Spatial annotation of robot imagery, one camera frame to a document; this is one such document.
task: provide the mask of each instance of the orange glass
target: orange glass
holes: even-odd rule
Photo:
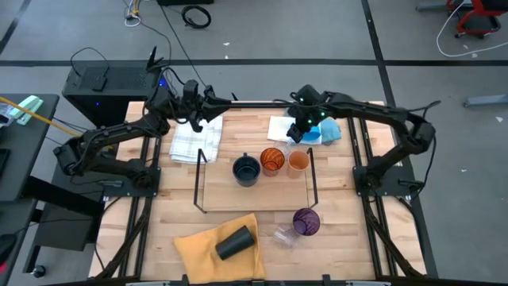
[[[296,179],[300,177],[305,172],[305,169],[309,166],[309,155],[302,151],[291,152],[291,154],[289,154],[287,163],[287,176],[292,179]]]
[[[284,166],[286,158],[282,151],[277,148],[268,148],[261,153],[261,166],[265,176],[275,176]]]

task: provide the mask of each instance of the black cup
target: black cup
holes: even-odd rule
[[[247,153],[233,164],[233,174],[237,178],[237,182],[244,186],[250,187],[256,183],[260,176],[261,165],[255,158],[248,156]]]
[[[248,231],[247,226],[242,226],[239,230],[229,235],[224,241],[219,242],[215,249],[219,257],[224,260],[254,245],[254,238]]]

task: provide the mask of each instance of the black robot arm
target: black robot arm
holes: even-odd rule
[[[363,118],[380,122],[393,127],[399,143],[388,153],[373,157],[364,169],[364,180],[367,186],[378,188],[382,178],[393,165],[409,155],[426,152],[436,130],[422,116],[411,113],[404,108],[380,106],[368,102],[358,102],[349,95],[325,91],[321,95],[310,85],[305,85],[293,95],[298,103],[289,110],[295,123],[287,131],[287,136],[295,142],[302,140],[303,134],[312,126],[327,117],[331,118]]]
[[[169,132],[168,119],[180,123],[189,122],[195,132],[201,132],[199,122],[208,122],[229,109],[231,102],[219,99],[214,89],[207,86],[204,97],[198,94],[198,83],[189,80],[183,87],[183,96],[176,97],[163,88],[145,103],[148,110],[139,120],[116,126],[88,130],[80,137],[74,137],[53,150],[63,173],[82,176],[85,172],[104,172],[123,175],[132,180],[135,187],[149,187],[154,182],[154,171],[140,159],[129,161],[102,157],[99,151],[106,146],[138,137],[159,137]]]

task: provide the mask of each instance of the wooden tabletop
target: wooden tabletop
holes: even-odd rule
[[[141,117],[141,102],[131,102],[126,120]],[[282,115],[282,109],[235,109],[223,114],[223,130],[219,156],[239,157],[243,153],[245,139],[251,148],[263,151],[269,118]],[[371,254],[362,203],[354,190],[352,167],[354,158],[346,120],[337,120],[342,138],[331,146],[315,145],[319,204],[314,210],[321,218],[321,228],[312,237],[300,238],[293,250],[280,249],[271,241],[280,223],[291,223],[293,211],[258,211],[261,254],[267,280],[320,280],[322,274],[330,274],[333,280],[374,279]],[[374,155],[382,155],[393,145],[389,126],[367,122]],[[357,122],[357,133],[360,127]],[[148,239],[144,253],[142,280],[181,280],[185,273],[182,259],[173,246],[174,237],[187,236],[214,228],[218,224],[246,215],[244,211],[209,212],[203,214],[193,205],[195,164],[171,162],[168,156],[175,123],[164,137],[160,167],[162,176],[160,191],[153,200],[148,227]],[[117,158],[139,158],[142,139],[120,144]],[[362,160],[366,164],[364,147],[360,142]],[[120,199],[102,219],[97,247],[106,264],[124,241],[129,217],[130,198]],[[391,237],[406,259],[416,270],[425,272],[418,236],[411,213],[395,198],[383,198]],[[388,274],[382,242],[377,239],[383,273]],[[133,273],[137,242],[129,258],[128,274]],[[95,257],[90,276],[100,272]]]

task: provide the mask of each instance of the desk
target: desk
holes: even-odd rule
[[[140,118],[142,102],[131,102],[127,121]],[[219,153],[239,157],[242,145],[259,145],[260,151],[267,144],[267,129],[271,115],[282,115],[282,109],[235,109],[223,114],[223,129]],[[345,119],[337,120],[342,139],[331,146],[316,145],[316,167],[319,204],[314,210],[321,217],[321,229],[313,237],[302,238],[292,250],[280,249],[271,243],[271,236],[279,223],[289,223],[293,211],[256,212],[260,229],[260,245],[267,280],[320,280],[330,274],[333,280],[374,279],[368,236],[360,198],[356,195],[352,178],[355,164]],[[393,145],[391,129],[375,122],[368,122],[368,130],[374,155],[384,154]],[[187,236],[208,230],[218,224],[246,215],[246,212],[209,212],[203,214],[193,205],[195,164],[172,162],[168,156],[175,122],[163,139],[160,163],[162,175],[160,191],[154,198],[148,226],[148,239],[141,272],[142,280],[181,280],[185,273],[181,258],[172,244],[177,236]],[[139,158],[142,139],[120,144],[117,158]],[[364,164],[366,158],[362,148]],[[416,270],[425,272],[418,236],[411,213],[395,198],[383,198],[391,237],[402,254]],[[129,217],[130,198],[123,198],[103,216],[97,246],[101,258],[109,261],[124,241]],[[383,272],[387,271],[387,258],[382,243],[377,240]],[[135,248],[131,250],[128,275],[133,271]],[[90,276],[100,272],[95,258]]]
[[[30,95],[0,95],[13,102],[21,102]],[[58,103],[58,95],[37,95],[44,103],[37,114],[45,118],[52,118]],[[26,227],[32,220],[37,201],[35,199],[20,199],[33,164],[37,158],[44,137],[48,132],[48,125],[30,119],[26,126],[13,122],[4,130],[0,138],[0,148],[10,150],[9,159],[0,179],[0,234],[12,234],[14,231]],[[6,270],[0,273],[0,285],[7,284],[14,263],[25,238],[26,231],[20,231],[13,252],[6,262]]]

